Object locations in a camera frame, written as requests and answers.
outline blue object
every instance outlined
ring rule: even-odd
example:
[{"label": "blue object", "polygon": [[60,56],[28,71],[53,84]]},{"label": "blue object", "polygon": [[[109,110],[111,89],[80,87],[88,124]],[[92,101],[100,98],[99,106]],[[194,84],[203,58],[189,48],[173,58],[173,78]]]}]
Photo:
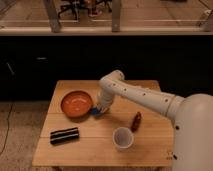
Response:
[{"label": "blue object", "polygon": [[99,114],[100,114],[100,110],[98,110],[97,107],[94,107],[94,108],[92,108],[92,109],[90,110],[90,113],[91,113],[92,115],[99,115]]}]

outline paper cup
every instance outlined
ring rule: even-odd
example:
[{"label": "paper cup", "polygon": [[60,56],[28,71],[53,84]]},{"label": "paper cup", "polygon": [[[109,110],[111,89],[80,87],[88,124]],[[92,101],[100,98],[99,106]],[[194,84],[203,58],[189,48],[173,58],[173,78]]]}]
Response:
[{"label": "paper cup", "polygon": [[119,127],[113,131],[113,143],[118,150],[129,148],[134,142],[134,135],[127,127]]}]

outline black dot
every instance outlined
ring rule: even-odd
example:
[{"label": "black dot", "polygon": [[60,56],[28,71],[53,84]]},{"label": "black dot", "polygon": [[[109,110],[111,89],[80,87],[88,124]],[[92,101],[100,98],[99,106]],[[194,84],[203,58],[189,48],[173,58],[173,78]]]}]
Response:
[{"label": "black dot", "polygon": [[177,156],[176,156],[176,155],[173,155],[173,158],[174,158],[175,160],[177,160]]},{"label": "black dot", "polygon": [[179,129],[180,129],[180,127],[179,127],[178,125],[176,125],[176,126],[175,126],[175,129],[176,129],[176,130],[179,130]]}]

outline bowl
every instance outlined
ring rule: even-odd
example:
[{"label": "bowl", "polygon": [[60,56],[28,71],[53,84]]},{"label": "bowl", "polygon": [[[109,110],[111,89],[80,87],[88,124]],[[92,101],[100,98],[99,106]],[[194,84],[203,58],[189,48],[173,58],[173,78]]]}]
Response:
[{"label": "bowl", "polygon": [[93,102],[91,96],[85,91],[72,91],[64,96],[61,109],[68,117],[77,118],[89,112]]}]

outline table leg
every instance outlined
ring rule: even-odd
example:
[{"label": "table leg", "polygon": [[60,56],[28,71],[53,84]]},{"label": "table leg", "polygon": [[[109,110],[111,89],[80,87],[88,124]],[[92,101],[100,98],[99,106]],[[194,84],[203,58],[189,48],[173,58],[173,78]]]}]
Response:
[{"label": "table leg", "polygon": [[59,166],[53,166],[52,169],[54,171],[62,171],[62,169]]},{"label": "table leg", "polygon": [[155,171],[163,171],[163,167],[156,167]]}]

